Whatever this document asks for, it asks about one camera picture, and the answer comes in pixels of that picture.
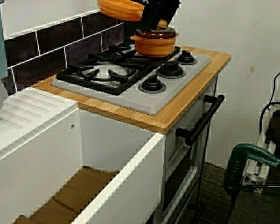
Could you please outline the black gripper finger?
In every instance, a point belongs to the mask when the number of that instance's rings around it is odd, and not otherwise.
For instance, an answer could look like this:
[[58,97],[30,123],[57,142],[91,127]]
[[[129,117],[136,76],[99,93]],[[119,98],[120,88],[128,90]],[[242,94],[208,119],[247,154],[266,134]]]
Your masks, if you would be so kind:
[[180,0],[165,0],[161,11],[161,19],[169,24],[173,19],[177,9],[180,6]]
[[163,8],[163,0],[145,0],[141,17],[142,26],[148,29],[156,29],[161,19]]

